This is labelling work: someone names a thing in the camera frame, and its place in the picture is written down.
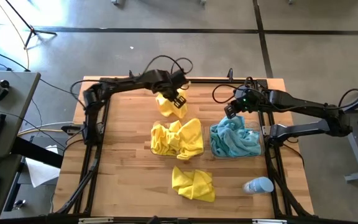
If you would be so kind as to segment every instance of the wooden table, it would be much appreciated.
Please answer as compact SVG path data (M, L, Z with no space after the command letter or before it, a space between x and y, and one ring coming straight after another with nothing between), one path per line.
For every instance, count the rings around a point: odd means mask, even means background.
M84 82L83 90L91 82ZM162 116L156 107L155 95L150 90L134 90L118 93L111 98L106 133L103 142L101 163L93 200L92 216L115 217L203 217L203 218L272 218L273 207L270 194L246 195L242 185L256 177L267 176L264 156L245 159L216 159L209 146L209 127L224 116L225 104L213 101L211 92L216 84L192 84L187 90L188 113L181 119L186 122L198 118L203 125L204 149L202 156L189 161L174 157L155 156L150 151L150 130L153 123L171 123L177 120L172 115ZM284 90L282 79L268 79L271 89ZM232 95L232 89L221 87L217 100ZM246 122L259 122L257 113L242 113ZM292 125L288 113L275 113L275 122ZM74 122L81 124L84 112L77 105ZM299 151L298 144L287 143ZM60 177L55 190L54 208L58 210L77 188L85 152L82 142L75 143L65 153ZM302 161L293 151L282 147L282 160L288 188L306 211L313 213L308 184ZM188 200L172 189L172 169L200 169L213 174L216 189L214 203ZM278 190L280 207L282 194ZM88 194L85 189L83 206Z

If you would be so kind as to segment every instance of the yellow cloth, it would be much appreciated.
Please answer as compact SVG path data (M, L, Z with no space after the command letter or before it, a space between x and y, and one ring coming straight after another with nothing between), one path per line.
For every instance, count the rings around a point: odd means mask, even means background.
M152 152L164 156L177 156L177 159L188 160L204 152L201 122L191 119L185 125L176 121L169 128L156 124L152 129Z
M212 186L212 174L201 170L182 172L176 166L172 171L172 189L188 199L205 202L215 201L215 189Z
M186 92L179 89L179 95L186 98ZM171 101L165 99L161 93L155 98L157 102L158 109L160 110L161 114L164 116L170 116L172 113L178 116L179 118L185 117L187 113L187 104L185 103L181 108L177 108Z

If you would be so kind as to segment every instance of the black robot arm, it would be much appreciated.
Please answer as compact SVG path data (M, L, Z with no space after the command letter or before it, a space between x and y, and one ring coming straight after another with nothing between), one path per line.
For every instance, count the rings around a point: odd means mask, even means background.
M153 93L161 93L177 108L181 108L186 99L179 96L177 89L186 83L188 81L183 70L173 74L163 70L151 70L138 77L130 75L127 78L104 79L103 82L92 85L83 92L86 116L83 128L85 144L95 145L100 142L101 135L97 127L99 111L114 93L145 88Z
M257 91L242 85L234 90L235 100L225 107L226 116L233 118L239 112L286 112L322 118L321 121L294 126L274 124L271 127L262 127L265 136L272 144L282 146L289 137L306 136L310 134L328 134L343 137L352 132L349 118L343 110L327 103L315 103L292 97L289 93L280 90Z

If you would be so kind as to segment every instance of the concrete floor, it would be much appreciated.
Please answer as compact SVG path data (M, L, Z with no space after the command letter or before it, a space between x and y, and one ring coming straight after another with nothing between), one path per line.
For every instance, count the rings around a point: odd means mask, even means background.
M11 2L34 26L257 28L252 0L208 0L205 8L196 0L127 0L123 8L109 0ZM296 0L289 6L285 0L259 0L259 6L265 29L358 30L358 1ZM0 24L5 23L0 11ZM30 42L30 69L64 89L86 75L139 73L159 54L192 59L192 77L224 77L230 67L235 77L266 77L258 34L58 33L54 38L40 37ZM358 88L358 35L266 35L266 40L273 76L284 78L293 96L337 104L346 90ZM26 64L21 42L9 27L0 28L0 52ZM0 62L20 70L3 58ZM154 66L166 69L170 63L161 60ZM40 83L34 100L44 123L73 118L75 101L66 93ZM293 117L295 123L314 121L298 114ZM26 119L39 124L33 105ZM343 178L358 172L347 138L303 137L300 146L315 213L358 221L358 182L347 184ZM29 187L20 197L28 192L50 195L53 188ZM48 198L40 198L33 206L32 212L2 217L39 215L48 213L50 207Z

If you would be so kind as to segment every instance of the light blue cloth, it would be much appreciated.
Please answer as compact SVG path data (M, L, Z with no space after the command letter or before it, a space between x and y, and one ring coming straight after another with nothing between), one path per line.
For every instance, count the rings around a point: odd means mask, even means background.
M224 117L210 128L212 153L218 157L259 156L259 132L244 127L242 116Z

